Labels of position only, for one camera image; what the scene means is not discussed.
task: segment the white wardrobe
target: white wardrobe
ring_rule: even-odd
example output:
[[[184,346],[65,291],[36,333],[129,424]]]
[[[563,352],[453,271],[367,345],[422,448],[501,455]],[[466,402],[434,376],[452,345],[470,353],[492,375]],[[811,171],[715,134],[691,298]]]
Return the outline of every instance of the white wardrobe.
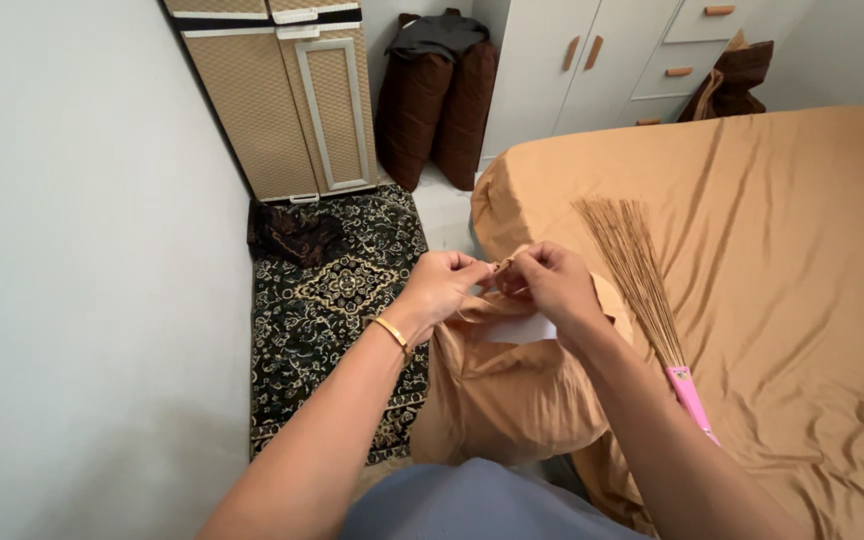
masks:
[[[498,74],[479,170],[553,136],[674,122],[762,0],[475,0]]]

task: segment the bed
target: bed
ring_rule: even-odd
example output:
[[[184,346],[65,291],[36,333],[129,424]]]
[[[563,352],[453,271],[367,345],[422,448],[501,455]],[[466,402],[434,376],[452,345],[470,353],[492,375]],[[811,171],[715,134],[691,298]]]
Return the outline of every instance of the bed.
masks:
[[[609,276],[570,203],[650,208],[682,347],[722,446],[817,538],[864,538],[864,106],[611,129],[510,148],[472,195],[494,260],[552,240]],[[634,345],[661,370],[641,330]],[[617,443],[574,455],[649,532]]]

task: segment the brown pillowcase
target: brown pillowcase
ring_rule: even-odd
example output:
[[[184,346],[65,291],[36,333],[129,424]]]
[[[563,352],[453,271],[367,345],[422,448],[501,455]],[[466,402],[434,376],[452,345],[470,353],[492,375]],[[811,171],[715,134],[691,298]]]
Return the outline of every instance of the brown pillowcase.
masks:
[[[497,69],[498,51],[491,41],[472,45],[455,67],[441,106],[431,158],[459,190],[475,186]]]
[[[402,13],[402,26],[417,15]],[[442,103],[449,91],[452,63],[426,54],[408,61],[389,56],[375,113],[375,154],[389,176],[409,192],[432,151]]]

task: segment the dark green rug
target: dark green rug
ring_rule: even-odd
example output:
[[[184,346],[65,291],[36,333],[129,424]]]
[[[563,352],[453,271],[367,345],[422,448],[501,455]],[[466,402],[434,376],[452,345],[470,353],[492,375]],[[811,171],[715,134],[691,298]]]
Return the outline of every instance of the dark green rug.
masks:
[[[362,316],[394,300],[424,253],[412,196],[397,185],[303,204],[342,219],[347,254],[304,269],[277,256],[254,265],[251,452],[254,458],[362,332]],[[409,427],[426,400],[428,345],[415,350],[368,451],[367,464],[409,456]]]

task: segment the forearm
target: forearm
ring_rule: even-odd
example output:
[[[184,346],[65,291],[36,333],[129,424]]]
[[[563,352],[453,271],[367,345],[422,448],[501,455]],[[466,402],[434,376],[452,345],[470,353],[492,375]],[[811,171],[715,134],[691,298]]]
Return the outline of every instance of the forearm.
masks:
[[[806,538],[616,332],[594,320],[571,334],[662,538]]]
[[[398,307],[383,316],[407,339],[421,331]],[[388,330],[369,325],[248,466],[198,538],[336,536],[402,360]]]

